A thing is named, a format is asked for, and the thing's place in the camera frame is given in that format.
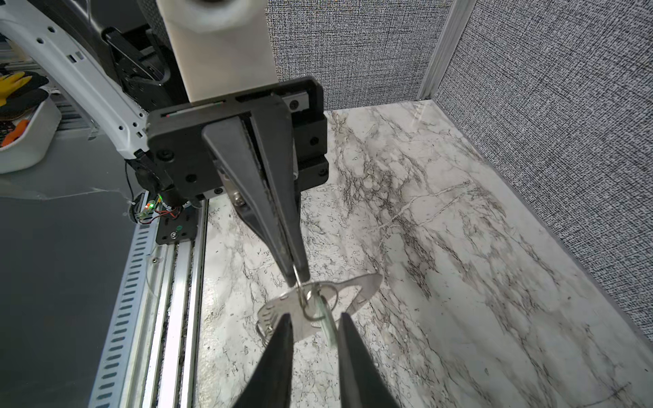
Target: white plastic container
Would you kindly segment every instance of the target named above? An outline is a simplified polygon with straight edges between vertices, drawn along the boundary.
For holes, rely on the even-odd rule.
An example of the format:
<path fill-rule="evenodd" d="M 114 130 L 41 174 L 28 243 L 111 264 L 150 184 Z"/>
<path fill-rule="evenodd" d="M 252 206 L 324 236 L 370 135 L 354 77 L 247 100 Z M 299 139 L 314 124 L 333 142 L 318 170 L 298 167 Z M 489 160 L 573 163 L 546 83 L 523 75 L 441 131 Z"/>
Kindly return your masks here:
<path fill-rule="evenodd" d="M 32 115 L 23 135 L 0 148 L 0 174 L 22 170 L 41 161 L 60 121 L 61 112 L 48 97 Z"/>

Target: marble tabletop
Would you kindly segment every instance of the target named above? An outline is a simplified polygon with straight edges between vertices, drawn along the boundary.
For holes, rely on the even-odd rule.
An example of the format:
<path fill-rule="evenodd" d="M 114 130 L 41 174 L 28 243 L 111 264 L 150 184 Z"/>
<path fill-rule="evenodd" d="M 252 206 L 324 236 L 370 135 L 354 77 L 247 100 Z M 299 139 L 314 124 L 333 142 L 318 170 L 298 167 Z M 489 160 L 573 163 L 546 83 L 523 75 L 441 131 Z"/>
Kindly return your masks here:
<path fill-rule="evenodd" d="M 432 101 L 327 113 L 329 181 L 302 193 L 313 280 L 378 272 L 353 320 L 402 407 L 653 406 L 653 352 Z M 287 287 L 211 201 L 195 405 L 230 407 Z M 337 350 L 295 343 L 293 407 L 339 407 Z"/>

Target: gray fabric partition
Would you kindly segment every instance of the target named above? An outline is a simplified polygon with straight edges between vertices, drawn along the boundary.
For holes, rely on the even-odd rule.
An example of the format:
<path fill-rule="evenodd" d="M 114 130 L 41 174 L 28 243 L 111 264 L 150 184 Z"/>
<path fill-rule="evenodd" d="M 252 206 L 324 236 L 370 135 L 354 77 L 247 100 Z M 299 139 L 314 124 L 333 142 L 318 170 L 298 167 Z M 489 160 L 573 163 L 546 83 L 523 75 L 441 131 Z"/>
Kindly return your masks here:
<path fill-rule="evenodd" d="M 279 79 L 314 76 L 326 109 L 414 100 L 451 1 L 270 0 Z"/>
<path fill-rule="evenodd" d="M 440 106 L 653 341 L 653 7 L 478 0 Z"/>

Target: yellow glove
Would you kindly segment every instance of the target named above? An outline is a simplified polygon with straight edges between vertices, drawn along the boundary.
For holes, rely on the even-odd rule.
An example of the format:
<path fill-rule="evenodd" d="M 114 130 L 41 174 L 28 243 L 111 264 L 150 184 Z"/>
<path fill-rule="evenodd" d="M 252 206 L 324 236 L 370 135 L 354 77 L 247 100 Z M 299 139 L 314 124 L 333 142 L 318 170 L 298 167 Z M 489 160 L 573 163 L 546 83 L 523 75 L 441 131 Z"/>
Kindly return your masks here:
<path fill-rule="evenodd" d="M 31 76 L 25 78 L 23 76 L 25 76 L 24 72 L 16 72 L 0 77 L 0 106 L 6 105 L 7 97 L 32 79 Z"/>

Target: marble vein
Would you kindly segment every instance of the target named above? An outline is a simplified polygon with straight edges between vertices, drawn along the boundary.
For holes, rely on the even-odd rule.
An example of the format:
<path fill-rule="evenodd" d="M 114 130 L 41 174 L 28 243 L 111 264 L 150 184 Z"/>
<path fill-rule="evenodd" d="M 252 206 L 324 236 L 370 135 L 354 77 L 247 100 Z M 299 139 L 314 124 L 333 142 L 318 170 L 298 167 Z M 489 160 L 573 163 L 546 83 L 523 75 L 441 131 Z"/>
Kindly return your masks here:
<path fill-rule="evenodd" d="M 647 407 L 653 353 L 430 101 L 327 114 L 327 184 L 302 194 L 314 280 L 379 272 L 354 322 L 402 407 Z M 211 202 L 195 405 L 230 407 L 286 288 Z M 340 406 L 337 351 L 295 345 L 293 406 Z"/>

